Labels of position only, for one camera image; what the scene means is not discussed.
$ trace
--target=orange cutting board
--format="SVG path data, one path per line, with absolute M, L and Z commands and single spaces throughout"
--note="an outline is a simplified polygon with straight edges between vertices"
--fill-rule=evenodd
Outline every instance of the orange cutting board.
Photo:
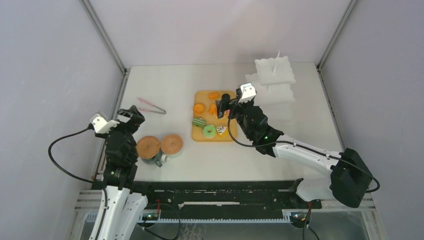
M 217 99 L 210 99 L 208 97 L 208 94 L 210 93 L 216 93 L 218 92 L 220 96 Z M 236 93 L 233 91 L 219 91 L 219 90 L 212 90 L 212 91 L 198 91 L 196 92 L 196 95 L 194 96 L 194 105 L 196 104 L 203 104 L 205 107 L 205 111 L 201 114 L 193 112 L 193 118 L 202 118 L 206 120 L 206 125 L 213 124 L 216 127 L 224 126 L 227 127 L 228 125 L 228 115 L 225 115 L 223 118 L 218 119 L 215 117 L 215 115 L 210 114 L 209 107 L 211 104 L 215 104 L 215 100 L 221 100 L 221 96 L 223 94 L 229 94 L 231 99 L 234 99 L 236 97 Z M 234 138 L 237 138 L 237 122 L 235 119 L 232 119 L 230 122 L 231 127 L 231 134 Z M 224 132 L 223 135 L 219 135 L 216 133 L 216 136 L 213 138 L 206 138 L 203 135 L 203 129 L 197 126 L 192 126 L 191 131 L 191 137 L 196 142 L 232 142 L 233 139 L 231 138 L 230 134 L 228 133 L 228 128 Z

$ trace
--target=metal frame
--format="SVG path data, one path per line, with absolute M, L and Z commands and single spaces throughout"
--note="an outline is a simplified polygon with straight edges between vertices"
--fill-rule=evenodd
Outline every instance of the metal frame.
M 321 73 L 321 70 L 323 69 L 323 66 L 326 63 L 331 50 L 333 49 L 335 43 L 337 42 L 337 39 L 339 38 L 340 33 L 342 32 L 343 28 L 345 27 L 346 21 L 351 16 L 351 13 L 354 10 L 357 3 L 358 3 L 358 0 L 350 0 L 349 5 L 347 6 L 346 10 L 344 11 L 344 14 L 341 17 L 341 20 L 338 23 L 338 26 L 335 29 L 335 32 L 334 32 L 333 36 L 331 37 L 331 40 L 328 43 L 327 48 L 324 51 L 324 54 L 322 55 L 321 59 L 319 60 L 319 63 L 317 65 L 318 73 Z
M 115 49 L 109 35 L 107 34 L 105 28 L 102 25 L 102 22 L 100 21 L 99 17 L 96 14 L 96 11 L 94 10 L 92 4 L 90 3 L 90 0 L 79 0 L 82 7 L 86 11 L 88 17 L 90 18 L 90 21 L 92 22 L 94 28 L 96 29 L 99 37 L 101 38 L 103 44 L 105 45 L 106 49 L 110 53 L 111 57 L 114 59 L 117 67 L 122 72 L 122 78 L 120 80 L 120 86 L 116 93 L 115 101 L 112 108 L 112 118 L 116 117 L 116 112 L 118 108 L 121 105 L 123 94 L 125 91 L 125 87 L 128 81 L 129 77 L 129 69 L 126 69 L 122 60 L 119 57 L 119 54 L 117 50 Z M 322 85 L 323 92 L 325 94 L 325 97 L 328 102 L 328 107 L 331 111 L 333 123 L 335 125 L 337 135 L 340 141 L 340 145 L 345 148 L 343 137 L 340 132 L 339 124 L 338 124 L 338 118 L 337 114 L 335 113 L 335 110 L 332 106 L 331 96 L 329 95 L 326 87 L 326 83 L 323 79 L 323 76 L 321 74 L 322 68 L 325 65 L 334 45 L 336 44 L 339 35 L 341 34 L 347 20 L 349 19 L 352 11 L 355 9 L 355 6 L 357 5 L 358 0 L 351 0 L 348 4 L 340 23 L 338 24 L 330 42 L 328 43 L 328 46 L 326 47 L 318 65 L 317 65 L 317 72 L 319 75 L 319 79 Z M 93 173 L 93 179 L 101 179 L 103 168 L 104 168 L 104 144 L 102 149 L 99 152 L 98 155 L 98 163 L 97 168 L 94 170 Z M 82 234 L 82 229 L 84 227 L 84 223 L 86 220 L 88 221 L 94 221 L 96 219 L 96 211 L 99 209 L 100 206 L 100 199 L 102 196 L 101 190 L 82 190 L 80 192 L 80 195 L 78 197 L 76 207 L 72 216 L 72 222 L 68 229 L 68 233 L 66 235 L 66 239 L 73 239 L 73 240 L 79 240 Z M 385 232 L 383 230 L 383 227 L 380 223 L 378 213 L 376 212 L 374 202 L 372 200 L 372 196 L 367 193 L 363 199 L 363 204 L 359 208 L 349 208 L 338 201 L 332 201 L 332 200 L 326 200 L 321 201 L 322 208 L 321 209 L 315 209 L 315 212 L 350 212 L 350 211 L 360 211 L 362 212 L 362 217 L 365 222 L 366 231 L 368 233 L 370 240 L 385 240 Z M 281 218 L 278 219 L 261 219 L 261 220 L 224 220 L 224 219 L 213 219 L 213 220 L 205 220 L 205 219 L 187 219 L 183 220 L 181 222 L 184 223 L 195 223 L 195 222 L 202 222 L 202 223 L 287 223 L 288 216 L 290 216 L 291 212 L 305 212 L 307 209 L 284 209 L 282 210 Z M 159 220 L 161 223 L 176 223 L 176 219 L 172 218 L 161 218 Z
M 99 17 L 97 16 L 96 11 L 94 10 L 93 5 L 91 4 L 90 0 L 79 0 L 79 2 L 81 3 L 82 8 L 84 8 L 88 17 L 90 18 L 91 23 L 93 24 L 95 30 L 97 31 L 99 37 L 101 38 L 101 41 L 103 42 L 104 46 L 107 49 L 107 51 L 112 56 L 116 65 L 118 66 L 119 70 L 124 74 L 126 72 L 125 66 L 124 66 L 123 62 L 121 61 L 121 58 L 119 57 L 118 52 L 115 49 L 115 46 L 112 44 L 112 41 L 109 38 L 108 33 L 106 32 L 105 28 L 103 27 L 102 22 L 100 21 Z

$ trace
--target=green donut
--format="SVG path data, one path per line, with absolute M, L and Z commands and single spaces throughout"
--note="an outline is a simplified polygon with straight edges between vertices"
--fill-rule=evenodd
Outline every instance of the green donut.
M 203 136 L 207 139 L 213 139 L 217 135 L 217 130 L 213 124 L 206 125 L 203 128 Z

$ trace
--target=tongs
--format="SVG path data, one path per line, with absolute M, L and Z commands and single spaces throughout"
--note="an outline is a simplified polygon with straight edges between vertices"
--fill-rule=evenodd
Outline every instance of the tongs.
M 141 103 L 145 103 L 145 104 L 147 104 L 147 105 L 150 105 L 150 106 L 152 106 L 152 107 L 154 107 L 154 108 L 157 108 L 157 109 L 161 110 L 161 111 L 155 111 L 155 110 L 150 110 L 150 109 L 147 109 L 147 108 L 144 108 L 144 107 L 139 107 L 139 108 L 138 108 L 138 110 L 140 110 L 140 111 L 148 112 L 148 113 L 155 113 L 155 114 L 163 114 L 163 115 L 167 114 L 167 111 L 165 111 L 164 109 L 162 109 L 162 108 L 160 108 L 160 107 L 158 107 L 158 106 L 154 105 L 153 103 L 151 103 L 151 102 L 147 101 L 147 100 L 146 100 L 146 99 L 144 99 L 144 98 L 139 97 L 139 98 L 138 98 L 138 100 L 139 100 Z

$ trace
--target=gray wall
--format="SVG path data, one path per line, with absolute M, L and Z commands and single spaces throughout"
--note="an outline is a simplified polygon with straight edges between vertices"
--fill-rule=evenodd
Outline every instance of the gray wall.
M 342 138 L 381 182 L 388 238 L 422 239 L 424 2 L 359 1 L 323 69 Z
M 88 186 L 56 169 L 47 148 L 110 114 L 121 73 L 79 1 L 2 0 L 0 76 L 0 239 L 64 239 Z M 53 155 L 89 178 L 100 145 L 86 132 Z
M 293 62 L 318 63 L 349 4 L 349 0 L 91 2 L 127 68 L 253 63 L 275 58 L 279 50 Z

